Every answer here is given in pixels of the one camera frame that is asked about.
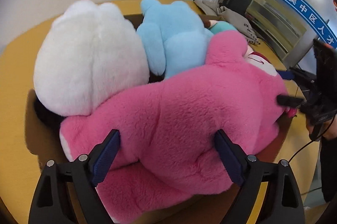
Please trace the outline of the person's right hand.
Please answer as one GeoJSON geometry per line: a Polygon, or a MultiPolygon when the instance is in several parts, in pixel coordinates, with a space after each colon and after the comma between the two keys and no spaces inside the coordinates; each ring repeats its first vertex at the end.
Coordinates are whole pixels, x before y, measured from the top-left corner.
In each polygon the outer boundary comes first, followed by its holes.
{"type": "MultiPolygon", "coordinates": [[[[330,125],[332,120],[328,120],[326,121],[323,125],[321,130],[319,131],[319,134],[322,134],[323,132],[326,132],[323,134],[323,137],[326,140],[333,140],[337,137],[337,123],[336,123],[336,119],[334,119],[334,121],[332,122],[332,124],[330,125]]],[[[310,123],[309,119],[306,119],[306,128],[309,132],[309,136],[310,139],[313,139],[312,135],[312,131],[314,130],[314,126],[310,123]]]]}

